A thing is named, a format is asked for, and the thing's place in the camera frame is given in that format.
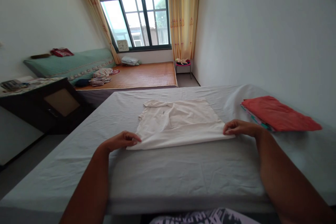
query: drawer handle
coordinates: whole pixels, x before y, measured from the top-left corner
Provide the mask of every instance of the drawer handle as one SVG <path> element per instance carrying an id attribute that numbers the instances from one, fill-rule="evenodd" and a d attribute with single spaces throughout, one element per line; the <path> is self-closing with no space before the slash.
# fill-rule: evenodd
<path id="1" fill-rule="evenodd" d="M 51 109 L 48 109 L 48 111 L 49 111 L 49 113 L 52 114 L 54 117 L 58 117 L 58 116 L 54 113 L 54 111 L 52 111 Z"/>

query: window sill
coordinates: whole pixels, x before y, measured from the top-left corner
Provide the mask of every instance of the window sill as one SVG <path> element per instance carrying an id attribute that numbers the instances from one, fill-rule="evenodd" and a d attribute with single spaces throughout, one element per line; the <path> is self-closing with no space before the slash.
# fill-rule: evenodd
<path id="1" fill-rule="evenodd" d="M 167 47 L 167 48 L 148 48 L 148 49 L 139 49 L 139 50 L 129 50 L 129 51 L 123 51 L 123 52 L 119 52 L 116 51 L 118 54 L 119 53 L 135 53 L 135 52 L 142 52 L 142 51 L 159 51 L 159 50 L 171 50 L 172 47 Z"/>

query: pink stool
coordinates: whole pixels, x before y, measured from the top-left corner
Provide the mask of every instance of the pink stool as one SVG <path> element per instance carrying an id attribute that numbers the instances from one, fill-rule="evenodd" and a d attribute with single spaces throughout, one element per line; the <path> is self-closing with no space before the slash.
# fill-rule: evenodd
<path id="1" fill-rule="evenodd" d="M 187 64 L 186 65 L 182 65 L 181 63 L 177 63 L 175 62 L 175 66 L 176 66 L 176 70 L 175 72 L 177 73 L 177 67 L 187 67 L 189 66 L 189 69 L 190 69 L 190 79 L 191 79 L 191 63 L 190 63 L 190 60 L 186 60 Z"/>

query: gray floor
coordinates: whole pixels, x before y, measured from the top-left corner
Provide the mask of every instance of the gray floor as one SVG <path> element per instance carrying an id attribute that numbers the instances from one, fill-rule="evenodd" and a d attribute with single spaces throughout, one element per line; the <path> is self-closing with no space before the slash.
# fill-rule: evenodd
<path id="1" fill-rule="evenodd" d="M 67 135 L 49 135 L 32 146 L 22 156 L 0 172 L 0 199 L 12 190 L 35 168 Z"/>
<path id="2" fill-rule="evenodd" d="M 177 84 L 179 86 L 179 88 L 187 88 L 187 87 L 192 87 L 192 86 L 199 86 L 197 80 L 195 79 L 195 77 L 193 75 L 191 75 L 191 79 L 190 79 L 190 75 L 189 73 L 178 73 L 176 75 L 177 78 Z"/>

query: dark wooden nightstand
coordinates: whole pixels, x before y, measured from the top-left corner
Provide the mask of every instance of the dark wooden nightstand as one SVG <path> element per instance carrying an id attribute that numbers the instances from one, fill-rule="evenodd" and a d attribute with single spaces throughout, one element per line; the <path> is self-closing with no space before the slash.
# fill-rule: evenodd
<path id="1" fill-rule="evenodd" d="M 67 78 L 0 94 L 0 106 L 47 134 L 69 134 L 94 110 Z"/>

